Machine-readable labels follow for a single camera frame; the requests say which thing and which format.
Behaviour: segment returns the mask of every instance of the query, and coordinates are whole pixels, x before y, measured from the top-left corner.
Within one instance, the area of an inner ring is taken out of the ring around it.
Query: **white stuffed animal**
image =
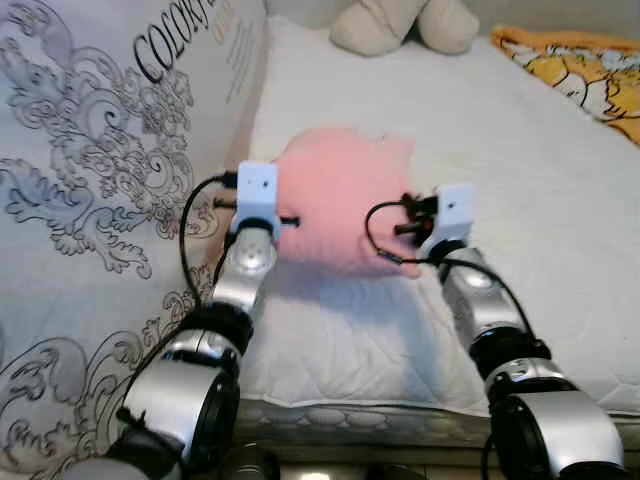
[[[331,41],[365,56],[402,44],[413,22],[427,47],[449,55],[466,52],[478,33],[478,18],[461,0],[358,0],[331,27]]]

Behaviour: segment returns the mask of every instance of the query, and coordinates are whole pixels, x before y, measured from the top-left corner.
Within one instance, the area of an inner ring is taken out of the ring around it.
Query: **pink fluffy object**
[[[340,274],[418,277],[416,265],[397,266],[377,256],[364,230],[371,207],[410,191],[413,149],[411,140],[397,135],[370,139],[345,128],[317,128],[295,137],[276,160],[278,213],[300,217],[301,225],[284,228],[280,255]],[[371,231],[380,246],[413,257],[408,242],[393,234],[395,225],[406,222],[401,208],[385,208],[373,217]]]

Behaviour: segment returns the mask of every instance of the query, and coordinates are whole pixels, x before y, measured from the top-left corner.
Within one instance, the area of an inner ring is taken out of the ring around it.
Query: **white sheet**
[[[475,185],[473,243],[519,294],[565,372],[606,408],[640,413],[637,147],[486,39],[460,57],[408,43],[366,59],[282,18],[271,35],[252,158],[270,160],[320,125],[415,138],[415,188]],[[280,264],[241,383],[245,398],[285,406],[486,414],[430,272],[357,280]]]

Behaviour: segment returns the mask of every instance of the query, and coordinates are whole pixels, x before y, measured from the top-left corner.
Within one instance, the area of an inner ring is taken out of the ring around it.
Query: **yellow blanket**
[[[639,42],[517,28],[497,28],[492,41],[529,73],[640,145]]]

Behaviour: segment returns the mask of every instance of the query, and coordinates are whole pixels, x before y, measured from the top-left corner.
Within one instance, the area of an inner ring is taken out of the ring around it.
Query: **quilted mattress surface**
[[[564,371],[640,415],[640,152],[478,39],[460,57],[409,42],[367,59],[271,20],[251,158],[306,128],[416,140],[411,178],[476,189],[472,243],[519,295]],[[280,262],[244,358],[247,400],[417,406],[486,415],[433,272],[354,279]]]

